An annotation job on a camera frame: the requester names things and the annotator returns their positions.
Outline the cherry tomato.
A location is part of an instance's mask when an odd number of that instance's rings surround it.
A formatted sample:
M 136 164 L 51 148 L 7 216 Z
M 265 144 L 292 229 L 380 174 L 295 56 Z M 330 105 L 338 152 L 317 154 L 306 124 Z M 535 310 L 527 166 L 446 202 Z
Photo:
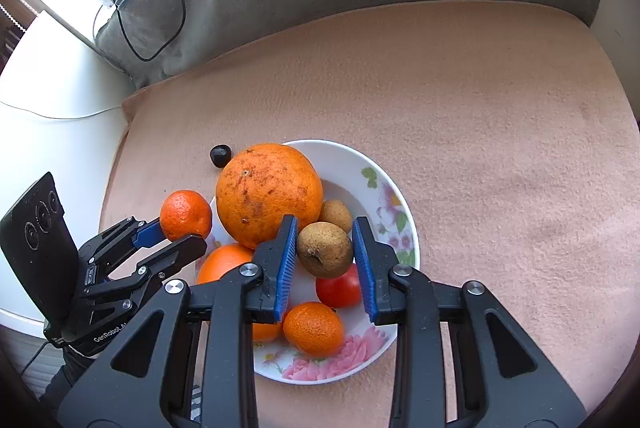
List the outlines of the cherry tomato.
M 318 299 L 332 309 L 355 307 L 361 303 L 361 289 L 355 263 L 340 277 L 316 280 Z

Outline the large speckled orange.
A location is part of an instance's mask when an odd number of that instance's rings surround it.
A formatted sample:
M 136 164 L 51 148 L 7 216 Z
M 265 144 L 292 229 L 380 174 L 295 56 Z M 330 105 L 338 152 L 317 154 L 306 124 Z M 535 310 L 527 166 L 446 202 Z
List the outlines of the large speckled orange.
M 218 218 L 239 244 L 254 249 L 277 236 L 282 218 L 299 228 L 320 216 L 321 179 L 302 152 L 285 144 L 252 145 L 224 167 L 215 189 Z

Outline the pink blanket table cover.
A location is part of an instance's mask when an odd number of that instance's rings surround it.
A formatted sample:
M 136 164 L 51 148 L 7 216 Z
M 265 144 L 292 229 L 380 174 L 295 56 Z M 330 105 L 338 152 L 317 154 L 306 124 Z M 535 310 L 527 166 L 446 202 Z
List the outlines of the pink blanket table cover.
M 215 190 L 209 151 L 329 139 L 405 196 L 434 280 L 484 282 L 587 410 L 639 336 L 639 132 L 582 21 L 516 3 L 396 5 L 274 34 L 124 103 L 103 226 Z

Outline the white board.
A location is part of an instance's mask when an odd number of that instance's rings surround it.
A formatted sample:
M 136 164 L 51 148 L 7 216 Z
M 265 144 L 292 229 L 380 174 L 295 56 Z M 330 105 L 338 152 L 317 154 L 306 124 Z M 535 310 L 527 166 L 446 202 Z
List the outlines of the white board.
M 1 73 L 1 208 L 51 173 L 76 244 L 99 231 L 108 177 L 134 91 L 47 12 L 38 14 Z

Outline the dark cherry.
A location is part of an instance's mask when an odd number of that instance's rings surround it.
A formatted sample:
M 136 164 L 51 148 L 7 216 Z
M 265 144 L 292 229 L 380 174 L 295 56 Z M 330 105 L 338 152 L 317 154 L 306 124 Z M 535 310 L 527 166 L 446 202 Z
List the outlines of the dark cherry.
M 232 151 L 227 144 L 217 144 L 210 149 L 209 157 L 215 167 L 223 169 L 231 161 Z

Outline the mandarin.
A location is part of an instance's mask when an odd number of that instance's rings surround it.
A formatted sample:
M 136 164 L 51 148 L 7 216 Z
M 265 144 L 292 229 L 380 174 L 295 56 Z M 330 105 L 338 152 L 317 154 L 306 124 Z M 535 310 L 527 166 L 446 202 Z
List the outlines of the mandarin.
M 333 356 L 344 342 L 345 327 L 325 304 L 308 301 L 293 307 L 283 321 L 283 335 L 298 351 L 313 358 Z
M 213 213 L 209 203 L 195 191 L 173 192 L 160 207 L 160 229 L 170 241 L 190 234 L 206 239 L 212 226 Z

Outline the brown longan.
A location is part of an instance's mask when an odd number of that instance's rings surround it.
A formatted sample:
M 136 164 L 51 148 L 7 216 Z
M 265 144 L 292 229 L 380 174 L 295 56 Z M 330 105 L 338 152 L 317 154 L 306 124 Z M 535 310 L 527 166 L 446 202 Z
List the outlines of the brown longan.
M 325 221 L 311 223 L 300 230 L 296 252 L 302 266 L 320 279 L 340 277 L 354 259 L 352 241 L 347 233 Z
M 340 200 L 324 201 L 319 220 L 332 223 L 332 225 L 341 228 L 345 233 L 352 231 L 352 214 L 346 204 Z

